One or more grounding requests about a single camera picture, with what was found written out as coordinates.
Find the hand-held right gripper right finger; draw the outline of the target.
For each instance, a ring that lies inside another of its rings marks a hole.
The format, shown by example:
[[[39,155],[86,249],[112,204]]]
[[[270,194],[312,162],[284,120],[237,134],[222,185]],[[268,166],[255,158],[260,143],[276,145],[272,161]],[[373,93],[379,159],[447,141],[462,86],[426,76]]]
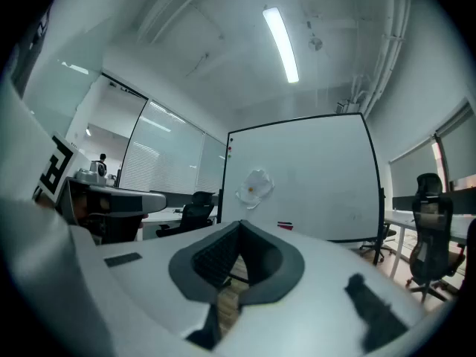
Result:
[[[280,301],[244,307],[215,347],[218,356],[363,355],[367,325],[344,290],[354,274],[361,274],[407,327],[425,317],[425,309],[408,291],[341,245],[274,225],[258,227],[296,247],[304,259],[304,272]]]

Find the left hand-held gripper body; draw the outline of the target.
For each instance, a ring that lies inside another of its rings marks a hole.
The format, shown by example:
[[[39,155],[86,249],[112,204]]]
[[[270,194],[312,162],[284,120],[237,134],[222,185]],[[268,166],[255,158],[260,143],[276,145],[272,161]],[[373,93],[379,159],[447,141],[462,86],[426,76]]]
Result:
[[[97,161],[90,161],[59,133],[56,145],[33,200],[42,208],[55,210],[69,225],[89,231],[99,244],[131,242],[138,232],[138,215],[89,214],[89,186],[109,187]]]

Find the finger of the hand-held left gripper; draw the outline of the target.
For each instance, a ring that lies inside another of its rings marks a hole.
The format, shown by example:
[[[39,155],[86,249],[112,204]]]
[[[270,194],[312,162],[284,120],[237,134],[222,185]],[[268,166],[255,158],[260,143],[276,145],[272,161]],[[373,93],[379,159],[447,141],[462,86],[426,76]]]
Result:
[[[166,207],[167,198],[160,193],[89,186],[89,214],[144,215]]]

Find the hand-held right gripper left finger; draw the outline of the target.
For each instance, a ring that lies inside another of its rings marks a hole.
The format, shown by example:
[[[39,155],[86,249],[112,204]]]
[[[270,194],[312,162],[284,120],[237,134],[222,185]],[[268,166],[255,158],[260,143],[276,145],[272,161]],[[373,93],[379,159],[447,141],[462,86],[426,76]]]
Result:
[[[184,339],[220,339],[219,294],[238,258],[239,223],[98,247],[126,296]]]

